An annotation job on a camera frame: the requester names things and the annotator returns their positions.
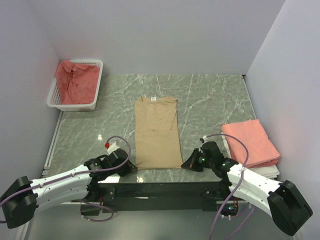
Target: stack of folded clothes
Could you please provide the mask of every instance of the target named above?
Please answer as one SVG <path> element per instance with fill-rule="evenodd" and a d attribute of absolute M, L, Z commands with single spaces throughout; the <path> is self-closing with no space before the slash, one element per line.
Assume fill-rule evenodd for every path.
<path fill-rule="evenodd" d="M 276 164 L 279 163 L 281 155 L 258 119 L 224 124 L 221 129 L 222 133 L 234 136 L 247 147 L 247 168 L 266 178 L 276 178 L 280 174 Z M 229 157 L 243 164 L 246 159 L 243 146 L 231 137 L 223 136 L 223 141 Z"/>

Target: table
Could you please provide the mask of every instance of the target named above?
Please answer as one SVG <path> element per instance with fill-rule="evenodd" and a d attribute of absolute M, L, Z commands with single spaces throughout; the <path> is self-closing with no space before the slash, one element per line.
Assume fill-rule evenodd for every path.
<path fill-rule="evenodd" d="M 173 96 L 181 154 L 186 161 L 199 138 L 221 133 L 222 124 L 255 119 L 254 110 L 241 75 L 234 74 L 115 74 L 102 76 L 95 111 L 63 112 L 53 139 L 49 171 L 53 176 L 75 168 L 106 153 L 105 142 L 123 136 L 131 145 L 135 163 L 135 112 L 138 97 Z M 222 152 L 221 137 L 213 137 Z M 125 177 L 110 176 L 106 183 L 172 183 L 219 181 L 210 169 L 139 170 Z"/>

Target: red fabric in basket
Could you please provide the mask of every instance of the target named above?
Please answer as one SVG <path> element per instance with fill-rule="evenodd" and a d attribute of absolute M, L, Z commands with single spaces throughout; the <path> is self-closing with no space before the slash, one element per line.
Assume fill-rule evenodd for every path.
<path fill-rule="evenodd" d="M 91 104 L 95 100 L 99 73 L 100 68 L 95 65 L 61 61 L 55 72 L 61 104 Z"/>

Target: white wall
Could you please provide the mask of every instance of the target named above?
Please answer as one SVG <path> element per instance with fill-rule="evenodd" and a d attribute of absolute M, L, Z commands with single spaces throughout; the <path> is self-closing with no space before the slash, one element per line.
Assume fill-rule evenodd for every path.
<path fill-rule="evenodd" d="M 282 179 L 313 209 L 304 240 L 320 236 L 320 1 L 286 0 L 246 83 L 257 117 L 282 155 Z"/>
<path fill-rule="evenodd" d="M 1 0 L 0 196 L 18 177 L 41 175 L 58 118 L 46 105 L 58 62 L 28 3 Z M 15 232 L 0 225 L 1 239 L 13 239 Z"/>
<path fill-rule="evenodd" d="M 246 74 L 284 1 L 28 0 L 60 58 L 144 74 Z"/>

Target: white folded cloth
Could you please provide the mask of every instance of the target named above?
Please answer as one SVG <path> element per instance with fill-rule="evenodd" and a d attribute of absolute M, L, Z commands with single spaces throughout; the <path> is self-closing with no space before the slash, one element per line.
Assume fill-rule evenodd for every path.
<path fill-rule="evenodd" d="M 229 149 L 226 137 L 222 136 L 222 140 L 223 140 L 225 150 L 228 154 L 228 157 L 231 158 L 230 149 Z M 276 165 L 262 166 L 262 167 L 250 167 L 250 170 L 259 174 L 259 175 L 262 175 L 268 179 L 275 179 L 277 177 L 277 175 L 280 175 L 280 172 L 279 172 Z"/>

